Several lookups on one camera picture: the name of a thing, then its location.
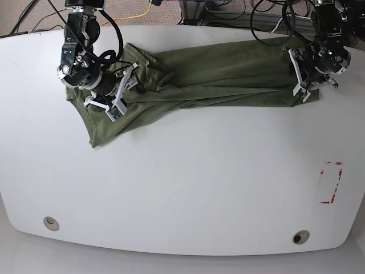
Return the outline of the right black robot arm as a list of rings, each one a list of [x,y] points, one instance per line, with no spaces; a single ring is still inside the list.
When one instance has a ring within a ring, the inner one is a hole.
[[[121,61],[123,37],[115,21],[104,11],[104,1],[66,1],[70,10],[64,20],[64,43],[57,77],[68,88],[87,90],[83,106],[96,106],[105,110],[111,120],[125,115],[125,90],[136,88],[139,94],[145,89],[136,75],[137,63]],[[94,54],[94,43],[100,35],[95,12],[110,23],[117,35],[119,49]]]

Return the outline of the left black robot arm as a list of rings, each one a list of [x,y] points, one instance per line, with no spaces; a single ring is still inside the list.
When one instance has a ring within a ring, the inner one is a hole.
[[[315,38],[309,41],[300,33],[294,35],[303,43],[303,51],[283,49],[289,54],[298,83],[293,95],[307,98],[324,86],[338,87],[332,75],[344,73],[350,66],[351,54],[342,43],[342,16],[334,1],[311,1],[311,23]]]

